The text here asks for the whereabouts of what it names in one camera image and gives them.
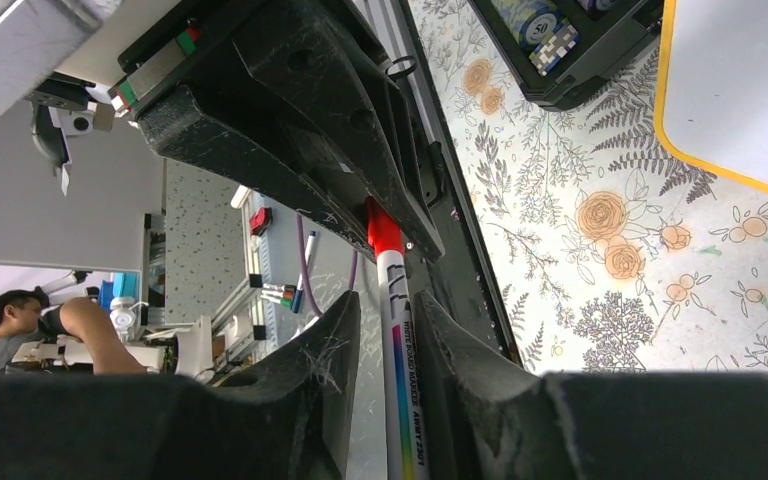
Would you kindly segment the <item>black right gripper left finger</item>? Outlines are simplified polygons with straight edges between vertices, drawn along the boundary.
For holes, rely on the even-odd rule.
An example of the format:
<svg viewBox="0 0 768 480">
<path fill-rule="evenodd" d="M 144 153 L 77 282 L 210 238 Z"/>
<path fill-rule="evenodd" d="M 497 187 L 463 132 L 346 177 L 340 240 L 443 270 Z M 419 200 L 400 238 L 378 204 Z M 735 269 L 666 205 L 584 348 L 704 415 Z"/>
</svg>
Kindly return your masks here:
<svg viewBox="0 0 768 480">
<path fill-rule="evenodd" d="M 171 374 L 0 375 L 0 479 L 341 479 L 361 309 L 218 386 Z"/>
</svg>

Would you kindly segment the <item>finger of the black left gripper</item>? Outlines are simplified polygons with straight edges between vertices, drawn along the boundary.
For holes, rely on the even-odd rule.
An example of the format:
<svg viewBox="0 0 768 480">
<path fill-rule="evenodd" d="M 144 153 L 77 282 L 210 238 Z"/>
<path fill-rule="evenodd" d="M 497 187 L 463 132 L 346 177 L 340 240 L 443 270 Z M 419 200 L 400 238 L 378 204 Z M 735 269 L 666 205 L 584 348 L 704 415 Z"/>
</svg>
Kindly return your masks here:
<svg viewBox="0 0 768 480">
<path fill-rule="evenodd" d="M 369 254 L 374 199 L 428 260 L 416 124 L 388 55 L 350 1 L 183 1 L 135 45 L 135 68 L 195 40 L 138 92 L 151 150 L 242 184 Z"/>
</svg>

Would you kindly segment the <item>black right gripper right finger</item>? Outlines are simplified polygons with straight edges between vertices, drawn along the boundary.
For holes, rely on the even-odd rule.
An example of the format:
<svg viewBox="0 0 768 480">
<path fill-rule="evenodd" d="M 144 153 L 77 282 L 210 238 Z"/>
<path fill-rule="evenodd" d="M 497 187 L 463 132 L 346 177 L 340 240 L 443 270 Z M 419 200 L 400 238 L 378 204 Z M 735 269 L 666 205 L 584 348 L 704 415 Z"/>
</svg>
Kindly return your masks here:
<svg viewBox="0 0 768 480">
<path fill-rule="evenodd" d="M 412 300 L 434 479 L 768 479 L 768 375 L 532 375 Z"/>
</svg>

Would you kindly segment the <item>white red whiteboard marker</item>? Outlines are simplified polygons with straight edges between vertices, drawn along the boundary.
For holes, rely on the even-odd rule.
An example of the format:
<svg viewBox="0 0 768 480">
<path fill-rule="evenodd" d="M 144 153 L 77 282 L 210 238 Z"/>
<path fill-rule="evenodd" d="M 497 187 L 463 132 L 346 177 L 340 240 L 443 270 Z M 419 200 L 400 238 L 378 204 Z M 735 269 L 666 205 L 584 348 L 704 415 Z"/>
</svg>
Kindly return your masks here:
<svg viewBox="0 0 768 480">
<path fill-rule="evenodd" d="M 369 197 L 368 242 L 375 254 L 385 390 L 387 477 L 428 479 L 423 411 L 402 233 Z"/>
</svg>

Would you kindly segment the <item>yellow framed whiteboard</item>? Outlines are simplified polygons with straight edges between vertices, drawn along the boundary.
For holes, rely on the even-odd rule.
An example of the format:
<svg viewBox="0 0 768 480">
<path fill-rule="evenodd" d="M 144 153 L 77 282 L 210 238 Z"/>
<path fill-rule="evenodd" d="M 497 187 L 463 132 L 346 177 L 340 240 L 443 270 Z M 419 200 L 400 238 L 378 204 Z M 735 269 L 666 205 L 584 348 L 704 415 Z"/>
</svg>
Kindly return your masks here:
<svg viewBox="0 0 768 480">
<path fill-rule="evenodd" d="M 768 194 L 768 1 L 667 1 L 654 128 L 679 160 Z"/>
</svg>

